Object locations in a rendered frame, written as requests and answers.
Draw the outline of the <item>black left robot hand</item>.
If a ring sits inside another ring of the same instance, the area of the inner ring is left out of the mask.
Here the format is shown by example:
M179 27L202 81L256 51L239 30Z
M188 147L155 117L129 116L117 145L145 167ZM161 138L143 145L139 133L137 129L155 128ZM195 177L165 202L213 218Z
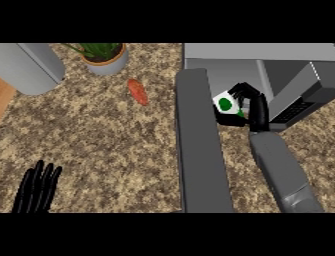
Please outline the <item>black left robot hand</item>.
M16 191L12 212L44 214L50 210L62 167L37 161L36 167L25 171Z

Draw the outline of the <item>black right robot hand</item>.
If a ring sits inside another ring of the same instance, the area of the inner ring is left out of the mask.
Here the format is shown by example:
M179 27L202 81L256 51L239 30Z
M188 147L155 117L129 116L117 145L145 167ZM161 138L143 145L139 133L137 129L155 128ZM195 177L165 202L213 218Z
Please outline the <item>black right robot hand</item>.
M250 126L251 132L269 131L269 108L264 94L247 83L238 83L227 93L233 96L239 105L244 99L250 100L248 117L238 114L223 114L214 107L216 121L223 126Z

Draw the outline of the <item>white milk carton green spot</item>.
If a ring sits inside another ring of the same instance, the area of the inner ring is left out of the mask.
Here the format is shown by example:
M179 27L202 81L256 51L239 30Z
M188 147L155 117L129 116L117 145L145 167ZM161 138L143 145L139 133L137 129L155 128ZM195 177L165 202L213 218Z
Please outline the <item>white milk carton green spot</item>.
M233 98L227 91L223 91L213 97L213 104L217 117L225 115L236 115L239 117L244 116L238 100Z

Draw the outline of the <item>grey microwave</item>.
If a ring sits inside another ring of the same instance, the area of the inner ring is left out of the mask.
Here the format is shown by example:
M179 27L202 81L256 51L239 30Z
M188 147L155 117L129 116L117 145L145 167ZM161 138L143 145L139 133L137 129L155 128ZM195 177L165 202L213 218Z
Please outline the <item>grey microwave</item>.
M182 56L214 95L241 82L260 90L276 132L335 99L335 43L186 43Z

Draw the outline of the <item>dark grey microwave door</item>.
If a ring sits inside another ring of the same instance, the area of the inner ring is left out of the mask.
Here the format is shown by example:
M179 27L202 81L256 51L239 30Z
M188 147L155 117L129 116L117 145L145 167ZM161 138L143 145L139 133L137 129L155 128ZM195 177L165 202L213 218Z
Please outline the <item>dark grey microwave door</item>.
M176 133L185 213L230 213L229 192L207 71L176 75Z

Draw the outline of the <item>orange carrot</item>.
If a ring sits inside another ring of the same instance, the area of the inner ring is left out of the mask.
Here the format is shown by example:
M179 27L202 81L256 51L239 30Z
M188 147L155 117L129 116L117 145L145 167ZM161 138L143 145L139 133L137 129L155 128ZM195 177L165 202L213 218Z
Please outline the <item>orange carrot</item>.
M148 95L146 95L146 91L145 91L142 83L137 80L130 79L127 82L127 85L129 85L130 94L131 94L134 100L137 101L137 103L140 105L146 106L148 105Z

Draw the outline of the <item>green plant in grey pot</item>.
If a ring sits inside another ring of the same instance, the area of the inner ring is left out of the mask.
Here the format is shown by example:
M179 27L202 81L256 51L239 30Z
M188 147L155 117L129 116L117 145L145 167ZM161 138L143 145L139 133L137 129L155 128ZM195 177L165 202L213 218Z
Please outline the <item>green plant in grey pot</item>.
M126 67L129 50L124 43L80 43L74 46L64 43L64 46L74 50L96 75L114 75Z

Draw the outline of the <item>grey rounded appliance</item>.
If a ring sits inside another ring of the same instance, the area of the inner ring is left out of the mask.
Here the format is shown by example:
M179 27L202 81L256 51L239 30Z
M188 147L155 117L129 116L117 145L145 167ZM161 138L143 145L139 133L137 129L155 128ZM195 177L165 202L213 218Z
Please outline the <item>grey rounded appliance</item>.
M0 78L22 94L46 93L64 76L64 62L47 43L0 43Z

